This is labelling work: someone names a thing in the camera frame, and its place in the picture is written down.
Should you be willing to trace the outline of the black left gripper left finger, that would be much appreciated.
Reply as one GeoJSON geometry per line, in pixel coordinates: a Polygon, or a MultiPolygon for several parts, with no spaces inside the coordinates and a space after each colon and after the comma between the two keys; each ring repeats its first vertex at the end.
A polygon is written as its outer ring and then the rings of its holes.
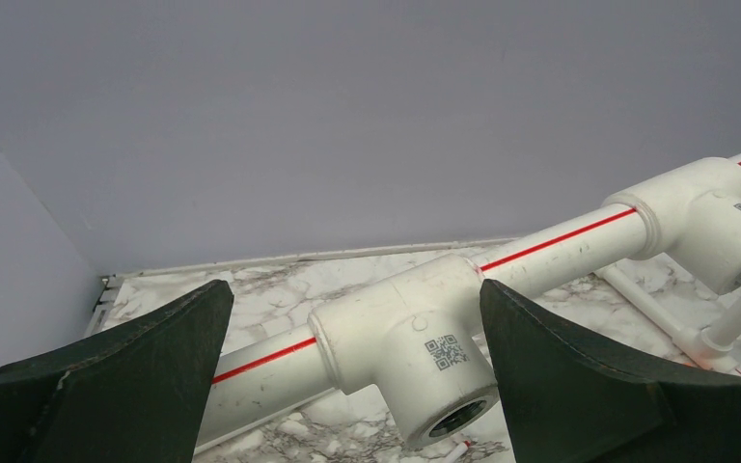
{"type": "Polygon", "coordinates": [[[233,308],[208,282],[0,367],[0,462],[188,462],[233,308]]]}

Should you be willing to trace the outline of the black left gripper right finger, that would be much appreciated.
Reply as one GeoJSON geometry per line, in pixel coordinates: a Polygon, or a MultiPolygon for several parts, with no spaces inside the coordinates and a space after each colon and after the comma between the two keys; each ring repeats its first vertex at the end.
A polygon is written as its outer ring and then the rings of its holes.
{"type": "Polygon", "coordinates": [[[480,314],[519,462],[741,462],[741,377],[593,332],[495,280],[480,314]]]}

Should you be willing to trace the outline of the white PVC pipe frame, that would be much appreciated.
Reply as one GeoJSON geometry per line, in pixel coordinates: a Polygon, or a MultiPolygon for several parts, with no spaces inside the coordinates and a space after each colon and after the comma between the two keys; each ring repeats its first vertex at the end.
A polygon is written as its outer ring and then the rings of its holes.
{"type": "Polygon", "coordinates": [[[594,212],[471,258],[433,259],[329,301],[299,327],[223,355],[200,428],[205,451],[332,390],[382,393],[421,448],[496,402],[474,343],[485,279],[534,298],[622,259],[667,254],[719,294],[741,287],[741,154],[626,188],[594,212]]]}

